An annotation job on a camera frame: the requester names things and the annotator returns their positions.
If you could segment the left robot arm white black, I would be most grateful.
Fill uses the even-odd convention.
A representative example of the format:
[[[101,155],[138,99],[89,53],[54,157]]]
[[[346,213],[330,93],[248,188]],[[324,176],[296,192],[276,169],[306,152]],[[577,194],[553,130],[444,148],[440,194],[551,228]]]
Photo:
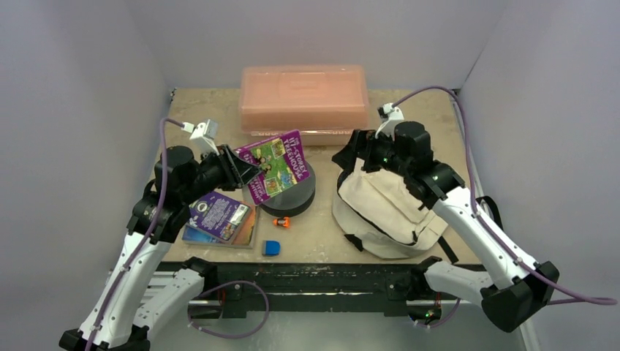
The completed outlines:
[[[189,206],[215,189],[240,189],[260,173],[227,145],[201,161],[186,146],[166,148],[154,166],[155,178],[132,209],[121,253],[99,300],[79,328],[63,333],[60,348],[149,350],[155,335],[191,298],[214,296],[216,266],[191,258],[171,283],[142,302],[160,262],[189,221]]]

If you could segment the cream canvas backpack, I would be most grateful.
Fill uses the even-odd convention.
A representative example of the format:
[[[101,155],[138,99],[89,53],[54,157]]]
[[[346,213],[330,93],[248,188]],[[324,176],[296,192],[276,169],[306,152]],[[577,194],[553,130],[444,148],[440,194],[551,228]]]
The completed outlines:
[[[385,170],[351,173],[335,165],[331,216],[343,243],[367,263],[420,263],[436,256],[463,265],[479,257],[447,222],[411,196],[401,177]]]

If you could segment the purple treehouse book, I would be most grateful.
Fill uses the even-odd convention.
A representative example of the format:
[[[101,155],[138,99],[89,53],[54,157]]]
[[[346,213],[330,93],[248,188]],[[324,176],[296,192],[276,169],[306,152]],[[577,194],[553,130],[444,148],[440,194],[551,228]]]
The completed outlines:
[[[297,129],[237,148],[242,160],[258,166],[259,175],[247,186],[255,205],[281,194],[310,176]]]

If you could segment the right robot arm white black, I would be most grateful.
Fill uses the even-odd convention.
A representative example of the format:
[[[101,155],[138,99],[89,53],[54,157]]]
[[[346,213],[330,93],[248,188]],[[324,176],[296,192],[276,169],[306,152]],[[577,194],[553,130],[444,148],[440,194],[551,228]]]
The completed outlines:
[[[391,134],[356,129],[332,161],[343,175],[386,170],[401,176],[408,192],[446,221],[484,267],[470,271],[439,258],[426,259],[410,279],[417,296],[441,292],[468,301],[506,333],[550,304],[559,269],[520,249],[486,213],[475,208],[477,201],[462,177],[435,159],[431,136],[421,123],[400,122]]]

